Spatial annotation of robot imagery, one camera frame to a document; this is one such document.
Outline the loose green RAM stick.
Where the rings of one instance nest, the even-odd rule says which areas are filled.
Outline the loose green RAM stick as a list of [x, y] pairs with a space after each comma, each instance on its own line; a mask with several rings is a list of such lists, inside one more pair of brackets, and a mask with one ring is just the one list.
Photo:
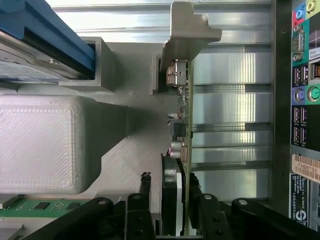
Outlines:
[[20, 198], [5, 209], [0, 218], [59, 218], [90, 201], [85, 198]]

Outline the grey printed parts rack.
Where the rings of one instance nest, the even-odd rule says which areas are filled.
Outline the grey printed parts rack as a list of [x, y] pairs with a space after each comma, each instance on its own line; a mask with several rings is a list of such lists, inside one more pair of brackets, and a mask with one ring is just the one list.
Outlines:
[[[0, 210], [21, 198], [116, 204], [147, 172], [153, 228], [177, 240], [161, 234], [162, 156], [178, 110], [175, 93], [157, 93], [164, 45], [82, 40], [95, 49], [93, 80], [0, 82]], [[0, 240], [24, 240], [57, 218], [0, 218]]]

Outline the computer case rear panel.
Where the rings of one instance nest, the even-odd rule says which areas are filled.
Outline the computer case rear panel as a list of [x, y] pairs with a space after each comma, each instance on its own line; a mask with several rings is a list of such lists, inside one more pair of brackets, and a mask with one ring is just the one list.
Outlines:
[[320, 232], [320, 0], [272, 0], [273, 208]]

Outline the hard disk with blue bracket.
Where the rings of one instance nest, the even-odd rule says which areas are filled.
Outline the hard disk with blue bracket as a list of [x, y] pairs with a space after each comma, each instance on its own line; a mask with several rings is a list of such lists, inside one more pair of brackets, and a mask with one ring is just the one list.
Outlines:
[[46, 0], [0, 0], [0, 82], [94, 80], [96, 52]]

